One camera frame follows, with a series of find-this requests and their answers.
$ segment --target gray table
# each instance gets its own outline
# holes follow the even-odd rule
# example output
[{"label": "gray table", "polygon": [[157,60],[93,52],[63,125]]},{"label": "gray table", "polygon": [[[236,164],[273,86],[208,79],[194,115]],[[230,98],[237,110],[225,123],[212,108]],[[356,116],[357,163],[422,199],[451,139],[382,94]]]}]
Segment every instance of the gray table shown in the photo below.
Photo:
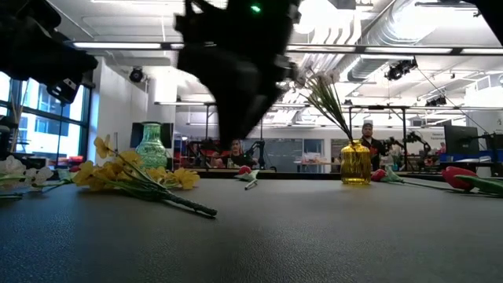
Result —
[{"label": "gray table", "polygon": [[55,189],[0,207],[0,282],[503,282],[503,200],[204,179],[215,220]]}]

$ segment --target red tulip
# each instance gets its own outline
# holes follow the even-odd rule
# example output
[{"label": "red tulip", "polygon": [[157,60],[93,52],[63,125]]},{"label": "red tulip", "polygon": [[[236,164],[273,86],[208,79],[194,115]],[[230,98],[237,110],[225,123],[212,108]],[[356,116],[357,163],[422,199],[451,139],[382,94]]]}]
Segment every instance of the red tulip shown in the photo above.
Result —
[{"label": "red tulip", "polygon": [[455,189],[463,189],[467,192],[474,188],[474,185],[462,181],[456,178],[456,175],[466,175],[477,177],[477,174],[473,171],[466,170],[459,167],[449,166],[446,170],[442,170],[442,176],[446,180],[446,182]]},{"label": "red tulip", "polygon": [[80,171],[79,165],[72,166],[69,170],[71,173]]},{"label": "red tulip", "polygon": [[248,167],[248,166],[241,166],[241,168],[239,168],[239,172],[238,172],[238,174],[239,174],[239,175],[242,175],[242,174],[244,174],[244,173],[248,173],[248,174],[250,174],[251,172],[252,172],[252,170],[251,170],[251,168],[250,168],[250,167]]},{"label": "red tulip", "polygon": [[380,182],[380,180],[384,177],[386,177],[386,171],[384,171],[383,169],[379,169],[372,173],[370,179],[374,182]]}]

